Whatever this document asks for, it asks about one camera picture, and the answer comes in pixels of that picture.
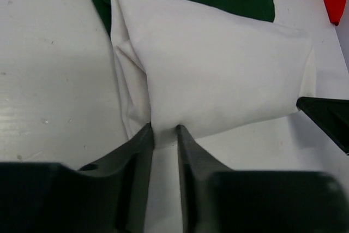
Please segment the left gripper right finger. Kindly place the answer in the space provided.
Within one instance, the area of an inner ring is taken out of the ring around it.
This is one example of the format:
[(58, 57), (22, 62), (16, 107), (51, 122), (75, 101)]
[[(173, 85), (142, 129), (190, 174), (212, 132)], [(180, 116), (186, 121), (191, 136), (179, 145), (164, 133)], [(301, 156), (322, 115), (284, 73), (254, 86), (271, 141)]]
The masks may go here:
[(348, 232), (348, 198), (324, 172), (233, 170), (176, 127), (184, 232)]

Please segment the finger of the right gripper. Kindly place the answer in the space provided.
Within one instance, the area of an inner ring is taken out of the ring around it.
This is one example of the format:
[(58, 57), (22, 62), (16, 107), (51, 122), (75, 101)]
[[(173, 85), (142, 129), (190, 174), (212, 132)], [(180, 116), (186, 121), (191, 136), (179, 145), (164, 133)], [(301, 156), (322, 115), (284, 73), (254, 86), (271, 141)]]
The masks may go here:
[(348, 100), (300, 97), (296, 106), (348, 155)]

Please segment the white and green t shirt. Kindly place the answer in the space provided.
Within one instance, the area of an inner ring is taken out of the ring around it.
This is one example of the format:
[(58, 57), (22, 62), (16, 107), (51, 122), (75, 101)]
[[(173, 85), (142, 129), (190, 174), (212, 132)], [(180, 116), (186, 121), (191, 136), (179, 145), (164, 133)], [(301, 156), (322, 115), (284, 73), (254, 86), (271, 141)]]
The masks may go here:
[(181, 124), (202, 138), (297, 112), (316, 93), (307, 32), (187, 0), (93, 0), (115, 58), (129, 138)]

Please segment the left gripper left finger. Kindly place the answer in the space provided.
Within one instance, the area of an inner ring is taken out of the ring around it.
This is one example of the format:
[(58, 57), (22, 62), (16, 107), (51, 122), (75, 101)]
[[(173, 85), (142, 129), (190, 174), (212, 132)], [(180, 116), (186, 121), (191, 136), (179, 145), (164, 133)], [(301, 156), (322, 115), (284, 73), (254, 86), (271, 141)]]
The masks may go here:
[(2, 162), (1, 232), (143, 232), (153, 148), (146, 124), (78, 170)]

